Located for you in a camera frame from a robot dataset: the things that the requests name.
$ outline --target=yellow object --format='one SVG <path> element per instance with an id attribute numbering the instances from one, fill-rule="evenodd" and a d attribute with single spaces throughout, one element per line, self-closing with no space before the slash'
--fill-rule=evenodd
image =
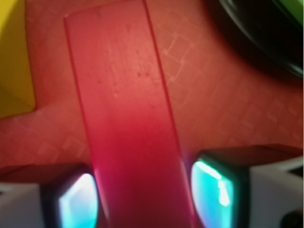
<path id="1" fill-rule="evenodd" d="M 0 118 L 33 111 L 25 0 L 0 0 Z"/>

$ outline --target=glowing teal panel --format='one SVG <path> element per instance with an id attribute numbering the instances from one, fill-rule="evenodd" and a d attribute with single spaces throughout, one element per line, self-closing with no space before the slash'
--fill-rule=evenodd
<path id="1" fill-rule="evenodd" d="M 192 166 L 191 188 L 195 208 L 206 228 L 231 228 L 234 187 L 214 167 L 197 161 Z"/>
<path id="2" fill-rule="evenodd" d="M 83 174 L 59 198 L 59 213 L 63 228 L 93 228 L 98 218 L 98 193 L 95 180 Z"/>

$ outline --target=black round object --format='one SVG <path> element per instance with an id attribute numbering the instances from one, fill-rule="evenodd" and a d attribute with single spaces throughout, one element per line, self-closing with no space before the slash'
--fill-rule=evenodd
<path id="1" fill-rule="evenodd" d="M 276 63 L 303 78 L 303 27 L 278 2 L 205 0 L 219 30 L 254 65 L 265 69 Z"/>
<path id="2" fill-rule="evenodd" d="M 303 228 L 303 211 L 295 210 L 286 214 L 281 220 L 280 228 Z"/>

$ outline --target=square pattern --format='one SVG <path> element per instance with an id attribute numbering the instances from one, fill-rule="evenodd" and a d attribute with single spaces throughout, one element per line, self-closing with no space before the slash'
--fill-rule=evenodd
<path id="1" fill-rule="evenodd" d="M 90 154 L 67 49 L 66 14 L 116 0 L 26 0 L 37 108 L 0 119 L 0 166 Z M 303 85 L 270 77 L 225 41 L 200 0 L 147 0 L 187 164 L 198 150 L 282 143 L 303 148 Z"/>

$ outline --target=red plastic tile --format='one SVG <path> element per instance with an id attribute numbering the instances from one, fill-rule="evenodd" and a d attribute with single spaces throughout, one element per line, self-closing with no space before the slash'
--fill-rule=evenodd
<path id="1" fill-rule="evenodd" d="M 113 1 L 26 1 L 28 50 L 37 111 L 0 120 L 0 142 L 7 142 L 5 150 L 0 143 L 0 148 L 2 148 L 0 166 L 33 162 L 32 158 L 36 156 L 40 144 L 44 141 L 60 150 L 56 162 L 89 162 L 87 140 L 75 92 L 63 18 L 68 13 L 110 2 Z M 185 157 L 193 159 L 198 150 L 219 147 L 220 143 L 223 146 L 284 143 L 303 147 L 303 83 L 295 85 L 292 83 L 292 78 L 282 80 L 275 76 L 268 76 L 243 60 L 214 27 L 204 1 L 147 0 L 147 4 L 160 54 L 167 56 L 172 54 L 170 58 L 174 60 L 170 61 L 165 57 L 161 59 L 161 64 L 163 69 L 167 68 L 165 76 L 169 93 L 174 95 L 173 97 L 178 97 L 181 91 L 182 102 L 171 98 L 171 105 Z M 176 29 L 173 34 L 161 28 L 170 12 L 181 16 L 181 18 L 178 16 L 178 21 L 171 21 L 174 24 L 174 30 Z M 190 43 L 190 48 L 180 61 L 179 47 L 177 50 L 170 49 L 178 37 Z M 186 57 L 190 49 L 192 54 Z M 198 72 L 195 78 L 193 78 L 192 70 L 189 71 L 189 76 L 186 71 L 183 73 L 183 69 L 189 66 L 193 67 L 193 71 Z M 225 86 L 231 93 L 223 109 L 211 106 L 211 96 L 219 84 Z M 254 113 L 261 112 L 260 118 L 257 118 L 257 114 L 251 113 L 249 109 L 252 106 L 257 109 Z M 75 119 L 75 122 L 71 120 L 71 123 L 72 125 L 78 123 L 74 128 L 55 121 L 57 115 L 62 115 L 63 119 L 69 118 L 68 113 L 66 117 L 66 113 L 61 113 L 63 107 L 74 115 L 71 118 Z M 279 115 L 274 113 L 275 109 L 280 111 Z M 47 134 L 47 139 L 31 129 L 36 121 L 37 113 L 40 114 L 40 118 L 48 120 L 52 125 L 51 130 L 43 129 L 43 126 L 38 130 L 38 132 L 51 131 Z M 214 129 L 217 128 L 219 122 L 224 121 L 231 114 L 238 117 L 235 128 L 225 128 L 223 132 L 227 134 L 227 138 L 222 140 L 223 133 L 218 135 L 218 131 Z M 25 140 L 13 140 L 6 136 L 18 131 L 18 125 L 12 124 L 15 121 L 25 128 Z M 238 128 L 243 126 L 243 121 L 251 126 L 251 128 L 247 127 L 251 137 L 243 138 L 238 134 Z M 86 145 L 80 159 L 70 154 L 68 149 L 62 148 L 69 135 Z M 28 156 L 20 155 L 22 148 L 29 154 Z"/>
<path id="2" fill-rule="evenodd" d="M 65 23 L 110 226 L 191 227 L 190 188 L 145 2 L 91 8 Z M 77 147 L 69 137 L 63 144 Z"/>

